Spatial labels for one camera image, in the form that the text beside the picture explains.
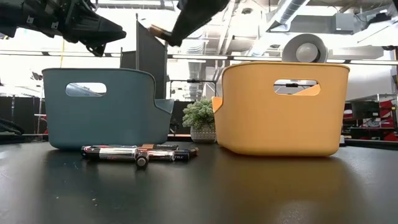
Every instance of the equipment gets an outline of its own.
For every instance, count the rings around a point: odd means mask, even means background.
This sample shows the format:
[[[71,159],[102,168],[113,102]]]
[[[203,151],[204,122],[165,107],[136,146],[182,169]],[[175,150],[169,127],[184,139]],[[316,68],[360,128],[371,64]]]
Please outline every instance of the equipment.
[[[0,33],[14,37],[21,27],[51,38],[60,35],[101,57],[107,43],[125,38],[126,33],[95,11],[90,0],[0,0]]]
[[[379,102],[356,101],[352,102],[351,105],[354,119],[380,118]]]
[[[168,42],[172,47],[181,46],[182,40],[211,21],[211,18],[225,9],[229,0],[179,0],[181,10],[172,32],[152,25],[149,32]]]
[[[320,62],[328,59],[322,39],[313,34],[300,34],[291,39],[282,52],[283,62]]]
[[[17,135],[22,135],[25,133],[24,129],[18,126],[17,124],[8,121],[6,119],[0,118],[0,133],[9,132]]]

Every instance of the table surface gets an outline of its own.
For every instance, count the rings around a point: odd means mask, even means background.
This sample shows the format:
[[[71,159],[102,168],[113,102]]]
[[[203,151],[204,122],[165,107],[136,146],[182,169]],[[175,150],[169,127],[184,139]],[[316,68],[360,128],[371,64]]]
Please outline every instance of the table surface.
[[[182,148],[194,143],[180,142]],[[48,143],[0,147],[0,223],[396,223],[398,151],[258,158],[199,145],[188,164],[88,162]]]

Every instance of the aa battery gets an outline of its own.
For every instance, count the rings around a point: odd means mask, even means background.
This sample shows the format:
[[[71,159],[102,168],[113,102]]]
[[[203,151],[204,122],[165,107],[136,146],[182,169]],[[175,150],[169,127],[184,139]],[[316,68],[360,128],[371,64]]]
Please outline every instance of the aa battery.
[[[167,145],[167,144],[142,144],[138,145],[141,149],[155,149],[155,150],[178,150],[178,145]]]
[[[136,166],[138,169],[145,169],[149,163],[149,153],[147,150],[136,151]]]
[[[197,156],[199,153],[198,148],[185,149],[174,151],[174,156],[176,161],[189,161],[191,158]]]
[[[175,151],[147,150],[150,161],[174,161]]]
[[[137,146],[83,146],[80,150],[85,159],[135,161]]]

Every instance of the black robotic arm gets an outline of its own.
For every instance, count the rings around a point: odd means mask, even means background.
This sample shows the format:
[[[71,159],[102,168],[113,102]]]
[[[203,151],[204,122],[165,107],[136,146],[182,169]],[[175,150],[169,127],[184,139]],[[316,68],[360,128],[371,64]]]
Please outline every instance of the black robotic arm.
[[[149,32],[167,41],[171,46],[181,46],[182,40],[211,21],[211,18],[225,9],[229,0],[179,0],[181,10],[173,31],[163,30],[155,25]]]
[[[211,21],[229,0],[179,0],[180,15],[173,31],[156,26],[151,34],[180,46],[182,40]],[[126,37],[123,28],[99,15],[90,0],[0,0],[0,33],[14,37],[18,27],[39,31],[48,37],[62,36],[81,42],[95,56],[104,54],[106,44]]]
[[[107,43],[126,33],[94,9],[90,0],[0,0],[0,32],[14,37],[22,27],[48,37],[60,35],[68,42],[81,42],[100,57]]]

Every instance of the gray panel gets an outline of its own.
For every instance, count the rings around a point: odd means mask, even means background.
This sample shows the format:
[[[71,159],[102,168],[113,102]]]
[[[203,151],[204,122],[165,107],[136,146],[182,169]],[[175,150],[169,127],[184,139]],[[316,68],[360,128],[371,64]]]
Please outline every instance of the gray panel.
[[[12,97],[0,97],[0,118],[12,121]]]
[[[336,13],[333,16],[331,28],[336,34],[352,34],[354,32],[354,14]]]
[[[148,30],[137,22],[137,53],[139,70],[148,72],[155,77],[156,89],[155,98],[166,98],[166,63],[167,53],[165,46],[155,37],[149,34]]]
[[[122,52],[120,68],[136,69],[136,51]]]
[[[333,34],[332,20],[333,16],[296,16],[289,32]]]

